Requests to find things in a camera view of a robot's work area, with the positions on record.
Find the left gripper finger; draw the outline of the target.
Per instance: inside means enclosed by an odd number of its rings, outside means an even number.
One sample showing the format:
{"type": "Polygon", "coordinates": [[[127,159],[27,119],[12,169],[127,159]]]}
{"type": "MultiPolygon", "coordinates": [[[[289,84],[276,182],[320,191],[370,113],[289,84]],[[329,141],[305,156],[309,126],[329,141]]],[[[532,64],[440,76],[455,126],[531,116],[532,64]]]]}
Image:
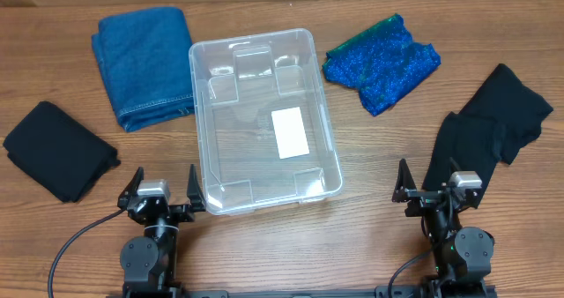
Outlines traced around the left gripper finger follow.
{"type": "Polygon", "coordinates": [[[199,181],[197,179],[197,171],[194,164],[191,164],[189,168],[189,180],[186,194],[189,199],[192,212],[206,211],[204,194],[199,185],[199,181]]]}
{"type": "Polygon", "coordinates": [[[137,195],[137,188],[144,179],[144,169],[139,167],[133,175],[130,182],[126,185],[122,193],[119,195],[119,201],[129,201],[132,197],[137,195]]]}

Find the clear plastic storage container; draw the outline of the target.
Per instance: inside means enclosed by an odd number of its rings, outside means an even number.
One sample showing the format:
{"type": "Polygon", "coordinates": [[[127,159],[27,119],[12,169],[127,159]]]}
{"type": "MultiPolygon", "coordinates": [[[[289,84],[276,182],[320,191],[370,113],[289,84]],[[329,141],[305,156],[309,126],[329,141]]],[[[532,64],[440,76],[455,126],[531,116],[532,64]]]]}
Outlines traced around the clear plastic storage container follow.
{"type": "Polygon", "coordinates": [[[344,186],[315,52],[304,28],[189,49],[208,212],[236,215],[338,195],[344,186]],[[301,108],[309,154],[281,160],[271,112],[301,108]]]}

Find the blue green sequin cloth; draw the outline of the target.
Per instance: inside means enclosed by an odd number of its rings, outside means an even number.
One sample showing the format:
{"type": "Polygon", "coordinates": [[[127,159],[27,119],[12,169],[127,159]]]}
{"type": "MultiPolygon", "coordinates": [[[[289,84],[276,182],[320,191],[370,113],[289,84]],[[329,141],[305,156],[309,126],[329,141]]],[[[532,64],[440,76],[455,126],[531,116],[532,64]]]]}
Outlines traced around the blue green sequin cloth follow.
{"type": "Polygon", "coordinates": [[[395,106],[441,65],[431,44],[416,42],[395,14],[326,53],[323,74],[356,90],[373,116],[395,106]]]}

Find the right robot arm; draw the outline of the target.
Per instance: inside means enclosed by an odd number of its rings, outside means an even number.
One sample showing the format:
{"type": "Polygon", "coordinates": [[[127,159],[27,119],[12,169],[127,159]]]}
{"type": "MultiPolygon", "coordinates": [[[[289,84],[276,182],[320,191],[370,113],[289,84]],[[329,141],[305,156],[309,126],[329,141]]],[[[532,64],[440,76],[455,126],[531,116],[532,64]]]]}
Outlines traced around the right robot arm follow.
{"type": "Polygon", "coordinates": [[[463,227],[458,214],[477,208],[483,197],[482,180],[474,171],[462,171],[450,162],[449,180],[438,190],[418,190],[406,160],[398,165],[394,203],[405,203],[407,217],[421,218],[430,249],[402,264],[386,287],[388,297],[410,293],[414,297],[495,297],[495,287],[487,286],[485,276],[492,269],[495,240],[479,227],[463,227]],[[436,274],[426,276],[413,287],[394,286],[401,272],[425,257],[433,256],[436,274]]]}

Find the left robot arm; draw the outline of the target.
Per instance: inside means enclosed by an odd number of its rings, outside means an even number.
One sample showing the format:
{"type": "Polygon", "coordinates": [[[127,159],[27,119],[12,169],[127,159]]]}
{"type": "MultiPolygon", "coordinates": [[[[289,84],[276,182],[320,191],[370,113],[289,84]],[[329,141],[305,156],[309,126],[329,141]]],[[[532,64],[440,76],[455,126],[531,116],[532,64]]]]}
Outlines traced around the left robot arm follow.
{"type": "Polygon", "coordinates": [[[127,241],[121,250],[124,297],[188,295],[175,279],[179,225],[194,221],[197,212],[206,210],[194,167],[189,169],[187,197],[187,203],[171,205],[168,182],[145,180],[142,168],[118,197],[117,206],[144,227],[144,234],[127,241]]]}

